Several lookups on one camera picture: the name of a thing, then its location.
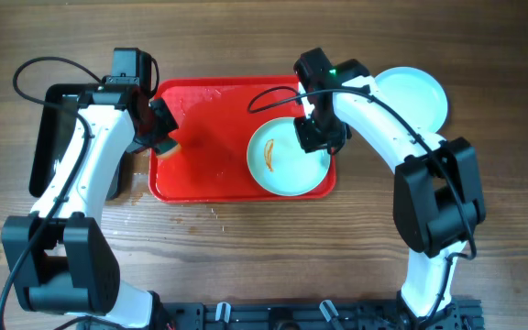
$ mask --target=wooden tabletop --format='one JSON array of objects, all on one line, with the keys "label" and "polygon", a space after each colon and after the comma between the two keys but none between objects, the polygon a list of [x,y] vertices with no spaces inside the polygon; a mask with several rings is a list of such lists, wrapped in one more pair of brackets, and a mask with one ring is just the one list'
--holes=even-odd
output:
[{"label": "wooden tabletop", "polygon": [[[528,329],[528,1],[44,3],[0,2],[0,230],[35,202],[41,107],[12,89],[22,62],[57,55],[104,75],[113,48],[133,46],[158,60],[162,80],[291,74],[321,46],[333,62],[355,58],[374,74],[413,66],[445,87],[441,133],[476,147],[488,208],[478,257],[459,262],[452,292],[483,301],[488,329]],[[19,82],[38,97],[90,81],[64,64],[38,66]],[[122,278],[165,302],[394,298],[408,252],[392,221],[393,176],[358,134],[336,161],[337,185],[322,200],[179,205],[149,193],[148,154],[136,155],[102,221]],[[0,291],[7,274],[0,241]],[[5,316],[9,329],[66,320],[23,312],[13,292]]]}]

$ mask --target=white plate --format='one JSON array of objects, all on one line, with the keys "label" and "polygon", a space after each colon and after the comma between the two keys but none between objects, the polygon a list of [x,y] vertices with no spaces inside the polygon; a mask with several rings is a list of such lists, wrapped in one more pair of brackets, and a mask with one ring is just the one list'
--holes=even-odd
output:
[{"label": "white plate", "polygon": [[[252,177],[262,188],[281,196],[308,193],[321,183],[331,164],[327,151],[305,153],[301,149],[293,121],[292,117],[270,120],[254,133],[247,146],[247,166]],[[265,158],[270,140],[272,170]]]},{"label": "white plate", "polygon": [[410,67],[392,68],[376,76],[376,84],[409,124],[436,133],[446,121],[446,93],[429,73]]}]

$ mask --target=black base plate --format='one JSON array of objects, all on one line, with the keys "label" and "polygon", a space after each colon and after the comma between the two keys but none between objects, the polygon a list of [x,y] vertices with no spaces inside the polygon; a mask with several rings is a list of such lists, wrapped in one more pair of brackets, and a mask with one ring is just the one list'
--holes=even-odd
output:
[{"label": "black base plate", "polygon": [[[429,330],[483,330],[481,302],[452,301],[452,313],[444,320],[428,327]],[[215,321],[216,306],[202,303],[164,303],[177,330],[276,330],[279,320],[272,315],[276,309],[292,313],[293,321],[302,330],[332,330],[325,321],[318,304],[262,304],[233,305],[229,324]],[[336,304],[341,325],[345,330],[397,329],[396,301],[376,300]]]}]

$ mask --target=red rectangular tray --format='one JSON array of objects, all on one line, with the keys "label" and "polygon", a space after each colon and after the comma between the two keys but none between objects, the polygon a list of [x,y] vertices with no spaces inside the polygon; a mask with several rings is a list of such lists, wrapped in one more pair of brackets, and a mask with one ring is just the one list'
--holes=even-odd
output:
[{"label": "red rectangular tray", "polygon": [[[247,106],[258,93],[279,85],[297,88],[295,76],[175,79],[157,92],[179,124],[170,136],[181,150],[167,159],[150,154],[150,191],[166,203],[210,203],[315,199],[336,185],[336,161],[312,191],[294,197],[267,192],[252,178],[246,151],[254,132],[273,118],[302,116],[296,103],[249,114]],[[254,107],[293,96],[277,91],[263,96]]]}]

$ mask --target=wood grain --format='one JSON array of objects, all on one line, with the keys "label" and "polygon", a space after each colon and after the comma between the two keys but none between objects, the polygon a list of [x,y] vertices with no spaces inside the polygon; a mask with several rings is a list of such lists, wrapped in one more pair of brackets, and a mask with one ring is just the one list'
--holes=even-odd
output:
[{"label": "wood grain", "polygon": [[[40,108],[11,86],[23,61],[58,55],[103,75],[113,47],[135,46],[157,58],[163,80],[290,74],[303,51],[322,46],[335,62],[418,67],[444,85],[443,135],[476,146],[488,207],[479,257],[459,263],[453,292],[483,301],[488,329],[528,329],[528,1],[44,3],[0,2],[0,229],[35,202]],[[20,79],[40,97],[60,82],[88,79],[52,63]],[[137,155],[102,229],[123,278],[169,302],[394,297],[407,248],[392,222],[392,175],[358,135],[337,166],[337,186],[320,201],[168,205],[149,193],[148,158]],[[0,242],[0,290],[5,264]],[[10,296],[9,328],[63,320],[25,313]]]}]

